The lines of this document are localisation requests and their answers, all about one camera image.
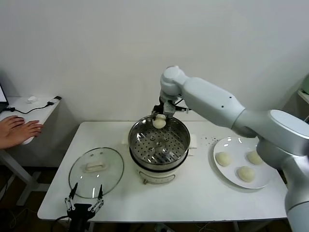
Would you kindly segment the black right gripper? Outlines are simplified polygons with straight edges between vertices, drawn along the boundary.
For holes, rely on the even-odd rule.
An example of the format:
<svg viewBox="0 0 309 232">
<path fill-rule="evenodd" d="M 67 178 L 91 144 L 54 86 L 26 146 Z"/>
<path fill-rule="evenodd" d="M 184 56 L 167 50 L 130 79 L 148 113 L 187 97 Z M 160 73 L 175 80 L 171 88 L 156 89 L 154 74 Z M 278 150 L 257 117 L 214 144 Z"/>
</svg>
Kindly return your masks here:
<svg viewBox="0 0 309 232">
<path fill-rule="evenodd" d="M 159 105 L 155 105 L 151 111 L 153 119 L 155 119 L 157 115 L 163 115 L 163 109 L 166 118 L 173 118 L 176 111 L 175 103 L 178 98 L 178 96 L 160 96 Z"/>
</svg>

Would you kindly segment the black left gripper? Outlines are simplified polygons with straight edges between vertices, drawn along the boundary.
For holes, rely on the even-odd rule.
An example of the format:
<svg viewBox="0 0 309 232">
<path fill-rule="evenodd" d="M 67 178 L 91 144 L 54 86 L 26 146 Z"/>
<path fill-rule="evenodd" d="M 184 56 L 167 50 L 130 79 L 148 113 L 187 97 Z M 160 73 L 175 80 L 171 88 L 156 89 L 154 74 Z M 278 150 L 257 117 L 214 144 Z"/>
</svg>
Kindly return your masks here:
<svg viewBox="0 0 309 232">
<path fill-rule="evenodd" d="M 78 183 L 70 191 L 69 196 L 65 198 L 65 205 L 67 208 L 67 216 L 71 220 L 68 232 L 85 232 L 90 228 L 88 222 L 95 216 L 101 207 L 104 205 L 102 185 L 100 185 L 97 202 L 91 204 L 75 204 L 73 202 Z"/>
</svg>

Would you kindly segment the person bare hand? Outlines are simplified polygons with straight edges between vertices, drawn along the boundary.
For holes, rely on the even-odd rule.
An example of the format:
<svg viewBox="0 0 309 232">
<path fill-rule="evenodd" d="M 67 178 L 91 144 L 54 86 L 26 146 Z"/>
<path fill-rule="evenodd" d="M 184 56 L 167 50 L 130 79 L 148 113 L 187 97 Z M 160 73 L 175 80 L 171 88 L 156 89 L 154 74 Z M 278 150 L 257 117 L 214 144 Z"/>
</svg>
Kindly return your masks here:
<svg viewBox="0 0 309 232">
<path fill-rule="evenodd" d="M 20 125 L 9 132 L 1 141 L 0 148 L 5 149 L 20 145 L 29 138 L 38 136 L 42 128 L 43 125 L 39 124 L 37 120 Z"/>
<path fill-rule="evenodd" d="M 24 118 L 19 116 L 9 116 L 0 121 L 0 139 L 8 139 L 14 129 L 25 123 Z"/>
</svg>

